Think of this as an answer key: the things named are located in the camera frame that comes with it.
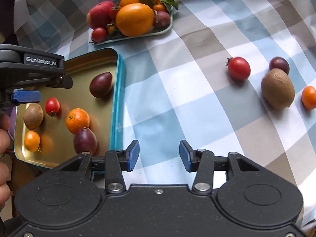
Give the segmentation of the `person's left hand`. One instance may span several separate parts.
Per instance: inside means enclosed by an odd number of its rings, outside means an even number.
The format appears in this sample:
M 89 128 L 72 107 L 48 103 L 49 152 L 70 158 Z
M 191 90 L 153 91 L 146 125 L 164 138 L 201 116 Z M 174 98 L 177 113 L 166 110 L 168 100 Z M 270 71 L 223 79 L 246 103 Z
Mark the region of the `person's left hand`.
M 8 167 L 8 155 L 5 154 L 8 150 L 11 139 L 8 134 L 11 122 L 10 117 L 6 113 L 1 113 L 1 210 L 5 207 L 5 203 L 11 196 L 11 190 L 7 185 L 10 179 L 10 169 Z

